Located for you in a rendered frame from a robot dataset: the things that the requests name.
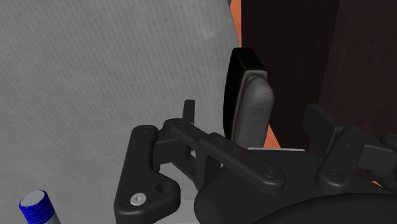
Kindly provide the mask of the black and grey device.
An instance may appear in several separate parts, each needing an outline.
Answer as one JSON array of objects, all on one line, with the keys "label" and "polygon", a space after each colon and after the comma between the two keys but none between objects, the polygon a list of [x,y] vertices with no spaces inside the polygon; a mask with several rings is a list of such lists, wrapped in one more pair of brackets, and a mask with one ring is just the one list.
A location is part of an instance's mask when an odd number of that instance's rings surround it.
[{"label": "black and grey device", "polygon": [[246,149],[262,148],[273,105],[266,67],[252,49],[234,48],[223,99],[225,137]]}]

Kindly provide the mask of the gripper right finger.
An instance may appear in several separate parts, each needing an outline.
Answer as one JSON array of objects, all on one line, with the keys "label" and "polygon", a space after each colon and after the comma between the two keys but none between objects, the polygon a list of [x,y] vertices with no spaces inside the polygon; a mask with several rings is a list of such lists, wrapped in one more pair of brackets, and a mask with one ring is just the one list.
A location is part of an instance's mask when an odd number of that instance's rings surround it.
[{"label": "gripper right finger", "polygon": [[315,183],[327,195],[347,193],[357,168],[383,174],[397,168],[397,152],[361,129],[341,126],[317,104],[306,107],[302,128],[325,154]]}]

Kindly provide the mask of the blue-capped white bottle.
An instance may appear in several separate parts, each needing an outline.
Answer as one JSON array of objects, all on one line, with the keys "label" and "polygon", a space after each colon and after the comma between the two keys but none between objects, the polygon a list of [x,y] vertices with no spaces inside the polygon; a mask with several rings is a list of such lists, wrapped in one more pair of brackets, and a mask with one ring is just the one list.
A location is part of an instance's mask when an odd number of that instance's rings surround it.
[{"label": "blue-capped white bottle", "polygon": [[61,224],[48,194],[43,190],[28,193],[18,206],[28,224]]}]

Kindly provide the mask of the grey fabric furniture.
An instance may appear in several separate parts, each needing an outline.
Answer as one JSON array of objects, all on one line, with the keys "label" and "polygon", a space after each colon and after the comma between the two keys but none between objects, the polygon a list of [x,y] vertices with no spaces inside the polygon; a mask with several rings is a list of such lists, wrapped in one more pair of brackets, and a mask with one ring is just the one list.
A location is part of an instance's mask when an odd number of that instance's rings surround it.
[{"label": "grey fabric furniture", "polygon": [[222,133],[231,0],[0,0],[0,224],[48,192],[61,224],[115,224],[131,130],[196,103]]}]

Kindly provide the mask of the dark brown wooden cabinet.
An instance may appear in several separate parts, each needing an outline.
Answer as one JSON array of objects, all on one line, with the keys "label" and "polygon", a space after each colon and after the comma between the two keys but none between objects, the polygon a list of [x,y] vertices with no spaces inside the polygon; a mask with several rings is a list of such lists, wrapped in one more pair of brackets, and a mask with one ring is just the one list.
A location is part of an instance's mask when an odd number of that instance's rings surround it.
[{"label": "dark brown wooden cabinet", "polygon": [[241,0],[242,44],[269,71],[270,126],[311,149],[306,105],[371,136],[397,134],[397,0]]}]

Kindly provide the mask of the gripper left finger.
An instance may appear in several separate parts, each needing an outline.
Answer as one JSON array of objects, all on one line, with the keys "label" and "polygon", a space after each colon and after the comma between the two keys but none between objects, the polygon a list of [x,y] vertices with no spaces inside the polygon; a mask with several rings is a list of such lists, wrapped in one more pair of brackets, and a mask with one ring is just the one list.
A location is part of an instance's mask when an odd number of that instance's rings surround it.
[{"label": "gripper left finger", "polygon": [[166,120],[162,129],[132,130],[113,206],[116,224],[154,224],[178,210],[179,184],[158,171],[169,162],[197,190],[226,167],[265,195],[282,191],[286,177],[280,169],[217,133],[200,130],[194,115],[195,102],[186,100],[182,118]]}]

